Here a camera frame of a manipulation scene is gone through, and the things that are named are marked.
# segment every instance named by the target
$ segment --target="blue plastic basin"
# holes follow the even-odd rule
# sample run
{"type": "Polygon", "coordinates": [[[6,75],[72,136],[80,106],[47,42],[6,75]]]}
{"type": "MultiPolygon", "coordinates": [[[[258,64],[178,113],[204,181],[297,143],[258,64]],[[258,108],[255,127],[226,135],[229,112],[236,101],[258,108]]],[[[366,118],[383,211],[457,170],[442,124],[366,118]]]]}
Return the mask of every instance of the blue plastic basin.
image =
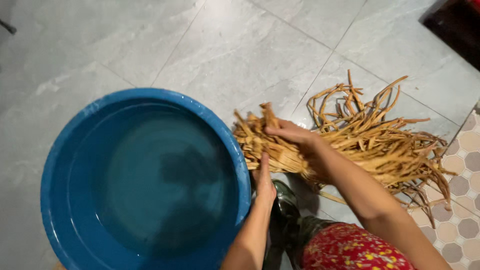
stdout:
{"type": "Polygon", "coordinates": [[[65,126],[45,163],[41,211],[61,263],[82,269],[218,269],[250,206],[241,149],[208,108],[130,89],[65,126]]]}

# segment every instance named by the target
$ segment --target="dried plant stalk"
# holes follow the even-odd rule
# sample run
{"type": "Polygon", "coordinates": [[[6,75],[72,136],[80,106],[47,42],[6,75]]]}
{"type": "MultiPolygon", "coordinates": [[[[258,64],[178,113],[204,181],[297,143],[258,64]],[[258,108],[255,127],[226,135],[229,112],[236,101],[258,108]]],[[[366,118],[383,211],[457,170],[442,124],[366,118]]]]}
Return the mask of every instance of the dried plant stalk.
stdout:
{"type": "MultiPolygon", "coordinates": [[[[311,97],[308,101],[317,129],[314,131],[334,149],[368,171],[391,194],[403,193],[411,198],[408,203],[397,198],[407,208],[421,207],[430,218],[432,225],[432,203],[428,202],[421,187],[430,181],[442,192],[447,208],[450,207],[450,191],[443,173],[455,175],[441,166],[441,154],[446,141],[427,132],[402,130],[409,123],[430,119],[385,120],[385,114],[396,104],[400,94],[398,86],[391,105],[383,103],[393,93],[394,86],[407,78],[403,76],[385,87],[372,101],[363,103],[359,95],[361,88],[352,84],[348,70],[348,85],[337,84],[311,97]],[[343,92],[344,109],[337,104],[337,113],[325,113],[327,100],[335,93],[343,92]],[[321,105],[317,99],[324,97],[321,105]]],[[[270,154],[271,172],[294,172],[302,176],[315,192],[328,183],[326,173],[316,173],[300,154],[297,145],[278,136],[264,133],[266,126],[278,127],[271,104],[264,103],[262,118],[250,114],[244,120],[235,111],[238,119],[233,132],[245,156],[249,170],[257,169],[263,151],[270,154]]],[[[330,198],[341,202],[339,198],[330,198]]]]}

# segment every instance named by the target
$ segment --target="water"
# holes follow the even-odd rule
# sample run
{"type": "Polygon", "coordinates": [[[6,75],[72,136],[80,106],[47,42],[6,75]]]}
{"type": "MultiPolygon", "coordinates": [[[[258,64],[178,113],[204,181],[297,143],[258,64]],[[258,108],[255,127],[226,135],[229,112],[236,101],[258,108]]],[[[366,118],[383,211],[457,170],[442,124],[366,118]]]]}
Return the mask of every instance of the water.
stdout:
{"type": "Polygon", "coordinates": [[[234,198],[225,146],[196,116],[160,106],[109,120],[118,121],[120,128],[99,128],[111,132],[112,145],[92,184],[99,221],[139,255],[175,257],[201,248],[234,198]]]}

